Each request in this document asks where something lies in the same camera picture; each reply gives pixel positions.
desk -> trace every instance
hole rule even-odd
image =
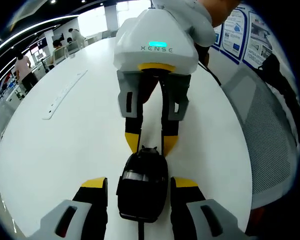
[[[88,179],[108,178],[106,240],[138,239],[136,222],[120,218],[116,190],[131,150],[118,105],[113,66],[114,38],[78,51],[48,72],[15,111],[0,143],[0,192],[22,232],[29,236],[40,219],[62,200],[71,200]],[[87,73],[67,94],[50,120],[48,106],[77,73]],[[240,124],[212,76],[198,67],[179,140],[167,156],[170,176],[190,178],[247,227],[252,174]],[[144,105],[141,144],[160,147],[162,96],[159,85]],[[147,240],[173,240],[169,197],[157,222],[145,224]]]

gray mesh chair back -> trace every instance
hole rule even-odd
[[[238,117],[249,151],[252,209],[256,209],[291,189],[298,163],[296,142],[278,99],[245,64],[222,89]]]
[[[63,60],[66,59],[66,49],[65,46],[62,46],[53,52],[53,64],[57,66]]]
[[[74,54],[80,50],[79,44],[77,41],[73,41],[66,46],[67,53],[69,55]]]

white wall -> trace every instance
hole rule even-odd
[[[48,44],[49,55],[51,55],[51,56],[54,52],[54,46],[52,44],[53,43],[53,40],[52,40],[53,35],[54,35],[54,32],[52,30],[44,32],[46,43]]]
[[[117,5],[106,6],[104,8],[106,26],[109,31],[116,31],[119,28]]]
[[[69,32],[69,29],[78,29],[80,31],[77,17],[71,21],[68,21],[66,24],[61,25],[60,27],[58,27],[56,30],[53,31],[54,35],[63,34],[64,40],[61,41],[63,46],[67,44],[67,38],[72,37],[71,33]]]

wall poster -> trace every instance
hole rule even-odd
[[[232,11],[224,22],[222,47],[223,49],[240,59],[246,38],[247,17],[238,9]]]
[[[221,45],[221,36],[222,36],[222,30],[224,28],[224,25],[221,24],[217,27],[214,28],[214,32],[215,32],[215,42],[214,45],[220,47]]]
[[[268,41],[270,29],[260,16],[249,12],[249,35],[243,61],[254,68],[258,68],[272,53],[272,46]]]

black cable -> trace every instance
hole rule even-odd
[[[138,236],[139,240],[145,240],[145,223],[143,221],[138,221]]]
[[[221,86],[221,82],[219,81],[219,79],[217,78],[217,76],[207,67],[203,66],[200,64],[200,62],[198,63],[200,67],[202,67],[204,70],[206,70],[208,73],[210,73],[212,75],[212,77],[215,79],[215,81],[219,84],[219,86]]]

